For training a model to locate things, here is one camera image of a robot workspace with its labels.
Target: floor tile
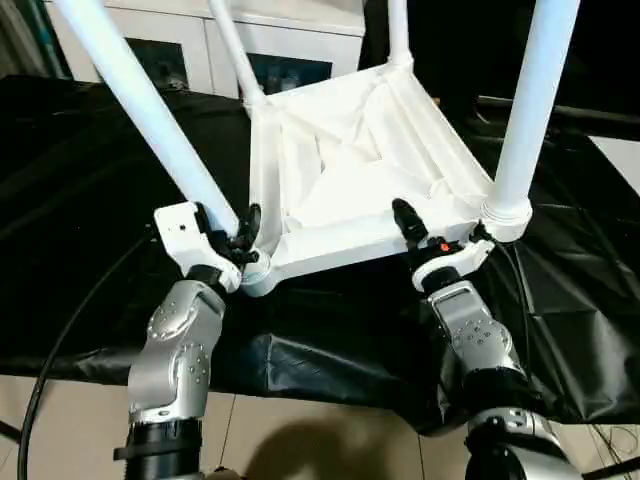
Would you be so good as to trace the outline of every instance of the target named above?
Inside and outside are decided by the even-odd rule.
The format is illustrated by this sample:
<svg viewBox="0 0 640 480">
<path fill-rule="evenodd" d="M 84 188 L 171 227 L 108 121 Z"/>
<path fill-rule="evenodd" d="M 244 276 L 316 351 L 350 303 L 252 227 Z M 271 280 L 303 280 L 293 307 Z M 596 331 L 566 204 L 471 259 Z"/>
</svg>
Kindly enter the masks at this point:
<svg viewBox="0 0 640 480">
<path fill-rule="evenodd" d="M 28 379 L 11 380 L 18 388 L 7 390 L 0 382 L 0 405 L 9 405 L 20 421 L 30 394 Z M 124 463 L 112 460 L 113 449 L 124 446 L 128 431 L 125 387 L 76 382 L 50 382 L 48 394 L 31 439 L 31 478 L 60 480 L 114 480 L 123 478 Z M 217 465 L 233 397 L 212 393 L 204 419 L 202 466 Z M 16 477 L 17 448 L 13 448 L 0 480 Z"/>
<path fill-rule="evenodd" d="M 251 480 L 421 480 L 417 434 L 376 409 L 237 396 L 223 464 Z"/>
<path fill-rule="evenodd" d="M 16 428 L 22 426 L 33 382 L 32 378 L 0 375 L 0 420 Z M 11 440 L 0 437 L 0 470 L 15 446 Z"/>
<path fill-rule="evenodd" d="M 551 426 L 567 457 L 581 473 L 603 466 L 598 449 L 586 425 L 561 425 L 552 422 Z"/>
<path fill-rule="evenodd" d="M 439 437 L 420 437 L 425 480 L 462 480 L 469 461 L 467 426 Z"/>
</svg>

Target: wire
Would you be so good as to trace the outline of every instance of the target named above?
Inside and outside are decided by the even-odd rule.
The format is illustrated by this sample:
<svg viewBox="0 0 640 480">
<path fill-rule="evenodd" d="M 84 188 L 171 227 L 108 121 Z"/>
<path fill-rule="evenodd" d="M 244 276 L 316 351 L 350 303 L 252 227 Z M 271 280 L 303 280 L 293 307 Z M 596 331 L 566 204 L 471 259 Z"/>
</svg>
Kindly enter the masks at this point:
<svg viewBox="0 0 640 480">
<path fill-rule="evenodd" d="M 511 271 L 513 272 L 513 276 L 516 280 L 517 293 L 520 303 L 520 309 L 522 314 L 522 334 L 524 336 L 524 356 L 525 356 L 525 365 L 527 366 L 527 380 L 529 382 L 529 387 L 532 387 L 533 384 L 533 374 L 531 371 L 531 348 L 529 341 L 529 312 L 527 311 L 527 296 L 524 291 L 524 281 L 522 279 L 522 274 L 520 269 L 516 266 L 513 258 L 511 258 L 511 254 L 507 247 L 505 247 L 502 243 L 498 241 L 494 241 L 496 248 L 504 255 L 511 267 Z"/>
<path fill-rule="evenodd" d="M 611 436 L 607 438 L 607 436 L 602 431 L 602 428 L 600 428 L 600 425 L 590 425 L 590 426 L 598 434 L 598 436 L 604 443 L 605 447 L 607 447 L 607 451 L 609 452 L 609 455 L 611 455 L 611 459 L 613 460 L 613 462 L 616 464 L 622 463 L 622 459 L 620 458 L 620 455 L 618 455 L 618 452 L 616 452 L 616 449 L 613 448 Z M 624 478 L 626 480 L 631 480 L 631 475 L 628 473 L 625 473 Z"/>
<path fill-rule="evenodd" d="M 66 338 L 71 328 L 74 326 L 78 317 L 80 317 L 80 314 L 86 308 L 87 304 L 100 290 L 102 285 L 138 248 L 140 248 L 140 246 L 142 246 L 142 244 L 147 241 L 148 238 L 149 235 L 144 235 L 142 238 L 138 239 L 115 263 L 111 265 L 111 267 L 109 267 L 109 269 L 107 269 L 107 271 L 102 275 L 102 277 L 100 277 L 100 279 L 95 283 L 91 290 L 89 290 L 89 293 L 87 293 L 82 302 L 80 302 L 73 315 L 71 315 L 65 326 L 62 328 L 62 331 L 58 334 L 58 338 L 56 339 L 53 348 L 49 352 L 49 355 L 47 356 L 47 359 L 42 366 L 42 370 L 40 370 L 40 375 L 38 376 L 38 379 L 33 386 L 31 398 L 29 399 L 29 404 L 27 406 L 27 412 L 25 413 L 24 421 L 22 423 L 22 435 L 20 436 L 20 444 L 18 447 L 18 480 L 27 480 L 28 477 L 27 467 L 29 465 L 29 443 L 31 440 L 31 432 L 35 424 L 38 407 L 40 406 L 40 400 L 42 399 L 42 392 L 47 381 L 47 376 L 49 375 L 49 371 L 53 366 L 53 362 L 58 355 L 58 350 L 60 350 L 62 342 Z"/>
</svg>

